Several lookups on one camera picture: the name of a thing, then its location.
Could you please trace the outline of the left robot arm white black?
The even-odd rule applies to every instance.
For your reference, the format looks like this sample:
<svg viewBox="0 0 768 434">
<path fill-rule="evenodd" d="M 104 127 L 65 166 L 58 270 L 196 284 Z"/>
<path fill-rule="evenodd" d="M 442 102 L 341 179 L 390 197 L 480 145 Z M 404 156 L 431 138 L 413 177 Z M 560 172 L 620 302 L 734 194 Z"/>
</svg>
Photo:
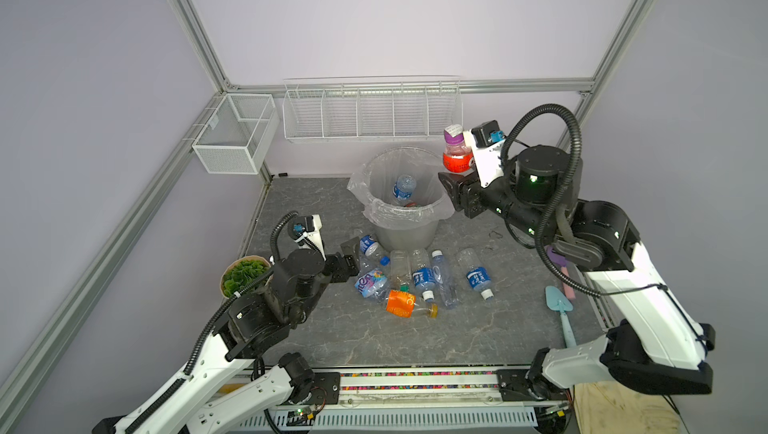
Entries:
<svg viewBox="0 0 768 434">
<path fill-rule="evenodd" d="M 283 355 L 255 379 L 217 392 L 307 321 L 331 283 L 343 283 L 358 263 L 353 248 L 328 254 L 319 216 L 284 215 L 270 235 L 274 263 L 217 309 L 184 365 L 138 408 L 105 418 L 96 433 L 226 433 L 282 404 L 311 399 L 315 374 L 299 353 Z"/>
</svg>

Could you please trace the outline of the slim clear bottle white cap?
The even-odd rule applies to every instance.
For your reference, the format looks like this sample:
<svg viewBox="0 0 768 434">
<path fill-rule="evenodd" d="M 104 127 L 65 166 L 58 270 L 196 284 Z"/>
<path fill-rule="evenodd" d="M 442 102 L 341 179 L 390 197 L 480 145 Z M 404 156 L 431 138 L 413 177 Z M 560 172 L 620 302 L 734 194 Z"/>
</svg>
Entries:
<svg viewBox="0 0 768 434">
<path fill-rule="evenodd" d="M 456 308 L 460 304 L 460 301 L 450 261 L 441 250 L 434 250 L 431 253 L 431 264 L 432 272 L 445 308 Z"/>
</svg>

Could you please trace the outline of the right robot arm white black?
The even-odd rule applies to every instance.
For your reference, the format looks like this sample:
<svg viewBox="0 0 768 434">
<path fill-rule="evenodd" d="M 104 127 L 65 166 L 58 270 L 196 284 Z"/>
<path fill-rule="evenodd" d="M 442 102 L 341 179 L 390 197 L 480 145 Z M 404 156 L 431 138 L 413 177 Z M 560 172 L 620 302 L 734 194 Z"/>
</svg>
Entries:
<svg viewBox="0 0 768 434">
<path fill-rule="evenodd" d="M 622 315 L 591 342 L 568 338 L 561 349 L 539 350 L 524 375 L 505 383 L 507 392 L 550 400 L 579 384 L 615 381 L 646 395 L 711 393 L 715 329 L 680 305 L 619 206 L 580 198 L 582 133 L 569 109 L 544 104 L 510 132 L 489 121 L 450 127 L 445 139 L 474 160 L 468 170 L 439 175 L 458 212 L 496 214 L 563 284 L 610 299 Z"/>
</svg>

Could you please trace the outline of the blue label bottle front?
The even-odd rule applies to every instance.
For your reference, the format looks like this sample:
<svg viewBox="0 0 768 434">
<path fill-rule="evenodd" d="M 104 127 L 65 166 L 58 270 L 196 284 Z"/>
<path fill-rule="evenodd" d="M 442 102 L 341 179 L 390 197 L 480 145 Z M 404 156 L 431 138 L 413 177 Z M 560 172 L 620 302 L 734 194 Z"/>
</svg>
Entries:
<svg viewBox="0 0 768 434">
<path fill-rule="evenodd" d="M 396 205 L 407 206 L 413 202 L 417 180 L 408 174 L 400 175 L 393 186 L 393 199 Z"/>
</svg>

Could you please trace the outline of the orange label bottle yellow cap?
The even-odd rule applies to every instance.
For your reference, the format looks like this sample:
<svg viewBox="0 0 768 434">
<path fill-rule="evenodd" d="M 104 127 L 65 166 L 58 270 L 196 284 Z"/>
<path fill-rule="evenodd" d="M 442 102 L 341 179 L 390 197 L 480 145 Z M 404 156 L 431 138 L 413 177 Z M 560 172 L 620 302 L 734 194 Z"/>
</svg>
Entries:
<svg viewBox="0 0 768 434">
<path fill-rule="evenodd" d="M 400 318 L 425 316 L 430 319 L 438 317 L 438 306 L 431 302 L 419 302 L 408 292 L 390 290 L 384 302 L 385 311 Z"/>
</svg>

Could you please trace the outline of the red drink bottle purple cap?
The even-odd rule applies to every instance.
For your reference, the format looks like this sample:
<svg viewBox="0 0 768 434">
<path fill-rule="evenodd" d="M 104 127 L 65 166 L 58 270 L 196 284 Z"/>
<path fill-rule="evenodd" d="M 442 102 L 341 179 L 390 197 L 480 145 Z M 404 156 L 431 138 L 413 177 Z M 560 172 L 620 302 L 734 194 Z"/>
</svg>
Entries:
<svg viewBox="0 0 768 434">
<path fill-rule="evenodd" d="M 444 129 L 443 135 L 445 149 L 442 158 L 445 169 L 454 174 L 470 171 L 473 153 L 465 143 L 462 126 L 459 124 L 450 125 Z"/>
</svg>

